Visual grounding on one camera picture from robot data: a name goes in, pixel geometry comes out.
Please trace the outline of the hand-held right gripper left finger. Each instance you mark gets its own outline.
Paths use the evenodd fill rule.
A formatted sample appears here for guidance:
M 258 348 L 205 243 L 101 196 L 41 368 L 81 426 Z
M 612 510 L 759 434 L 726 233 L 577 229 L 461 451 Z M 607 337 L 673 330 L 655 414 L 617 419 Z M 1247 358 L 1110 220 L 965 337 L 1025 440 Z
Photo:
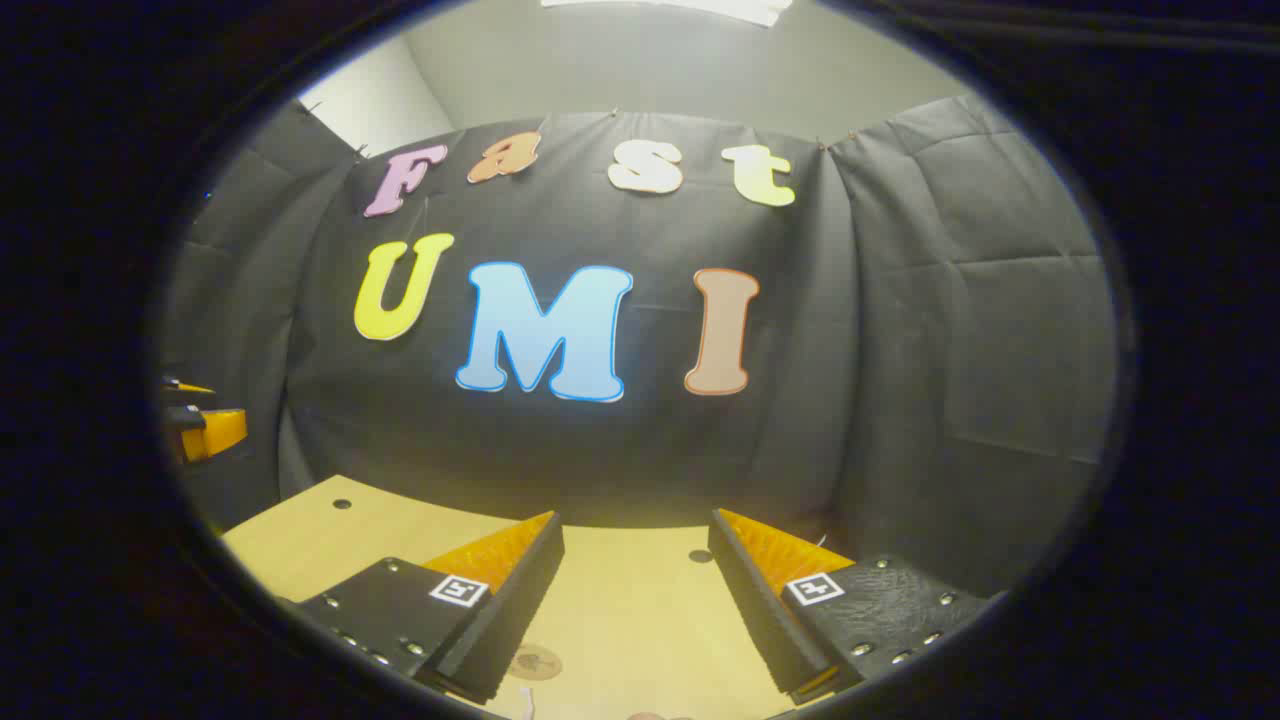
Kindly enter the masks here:
M 381 667 L 484 705 L 563 556 L 561 515 L 548 511 L 426 562 L 384 557 L 296 611 Z

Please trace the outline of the wooden desktop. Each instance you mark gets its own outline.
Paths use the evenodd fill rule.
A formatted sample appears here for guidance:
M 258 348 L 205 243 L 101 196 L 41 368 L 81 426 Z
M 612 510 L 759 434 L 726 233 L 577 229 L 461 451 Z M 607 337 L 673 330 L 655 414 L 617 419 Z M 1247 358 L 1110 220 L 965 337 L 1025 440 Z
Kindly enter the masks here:
M 333 477 L 229 529 L 223 541 L 276 596 L 306 600 L 392 556 L 426 562 L 509 525 Z M 484 710 L 517 720 L 768 720 L 795 703 L 773 683 L 714 562 L 707 527 L 564 527 L 564 556 L 524 643 L 554 651 L 547 682 L 506 675 Z

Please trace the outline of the white ceiling light panel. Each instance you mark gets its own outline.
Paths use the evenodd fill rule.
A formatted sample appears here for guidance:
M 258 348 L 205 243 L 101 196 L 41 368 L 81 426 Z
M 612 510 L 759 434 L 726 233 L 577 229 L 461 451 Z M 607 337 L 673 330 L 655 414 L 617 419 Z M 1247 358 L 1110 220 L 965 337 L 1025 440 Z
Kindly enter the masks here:
M 539 3 L 547 9 L 622 5 L 678 8 L 772 28 L 795 0 L 539 0 Z

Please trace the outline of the round wooden coaster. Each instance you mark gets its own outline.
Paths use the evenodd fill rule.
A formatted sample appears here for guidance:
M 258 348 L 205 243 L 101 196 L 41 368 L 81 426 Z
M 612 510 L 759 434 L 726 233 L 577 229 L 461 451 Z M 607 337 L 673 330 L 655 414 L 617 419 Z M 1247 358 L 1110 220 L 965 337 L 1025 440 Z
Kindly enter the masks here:
M 521 644 L 507 669 L 509 676 L 525 682 L 547 682 L 563 671 L 563 661 L 554 651 L 539 644 Z

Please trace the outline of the black backdrop cloth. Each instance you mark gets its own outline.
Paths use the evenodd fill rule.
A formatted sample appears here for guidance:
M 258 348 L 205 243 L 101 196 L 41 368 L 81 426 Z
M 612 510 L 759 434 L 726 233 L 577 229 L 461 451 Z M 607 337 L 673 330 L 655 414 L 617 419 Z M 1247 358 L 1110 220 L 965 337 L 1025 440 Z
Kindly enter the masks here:
M 186 488 L 229 529 L 333 475 L 498 518 L 714 507 L 973 594 L 1094 484 L 1114 300 L 1073 192 L 973 94 L 829 149 L 681 115 L 550 114 L 392 156 L 261 132 L 186 233 L 164 372 L 247 413 Z

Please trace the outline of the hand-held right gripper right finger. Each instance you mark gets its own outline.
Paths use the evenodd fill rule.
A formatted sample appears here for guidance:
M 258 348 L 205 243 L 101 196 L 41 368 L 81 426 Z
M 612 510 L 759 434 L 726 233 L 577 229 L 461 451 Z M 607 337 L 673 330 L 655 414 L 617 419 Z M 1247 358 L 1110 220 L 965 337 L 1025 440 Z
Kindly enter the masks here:
M 893 555 L 855 561 L 728 509 L 708 544 L 773 683 L 801 705 L 899 670 L 992 603 Z

